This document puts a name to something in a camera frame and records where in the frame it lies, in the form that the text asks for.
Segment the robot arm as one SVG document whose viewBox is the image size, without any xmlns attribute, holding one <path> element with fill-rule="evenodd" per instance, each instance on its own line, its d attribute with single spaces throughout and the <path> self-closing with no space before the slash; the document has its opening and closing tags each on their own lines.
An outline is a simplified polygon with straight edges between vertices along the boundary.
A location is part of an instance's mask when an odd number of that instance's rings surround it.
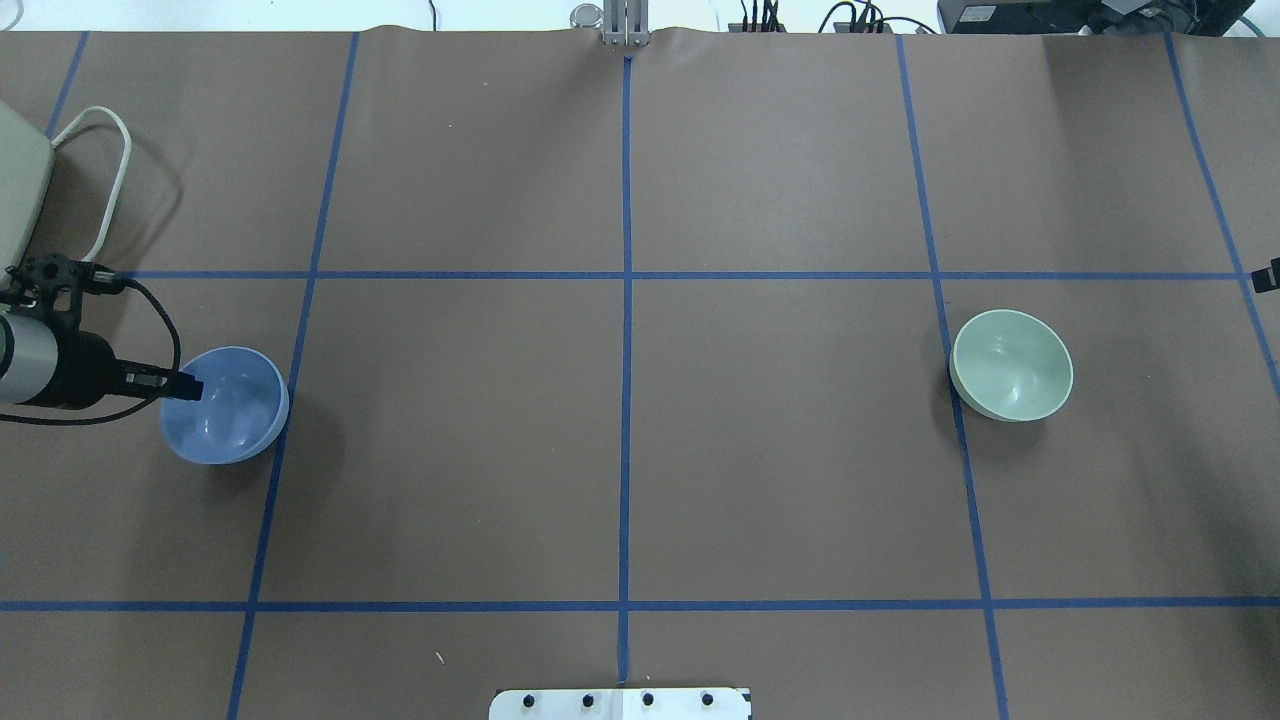
<svg viewBox="0 0 1280 720">
<path fill-rule="evenodd" d="M 5 404 L 86 410 L 108 396 L 204 397 L 204 382 L 195 375 L 119 359 L 99 334 L 14 313 L 4 313 L 1 325 Z"/>
</svg>

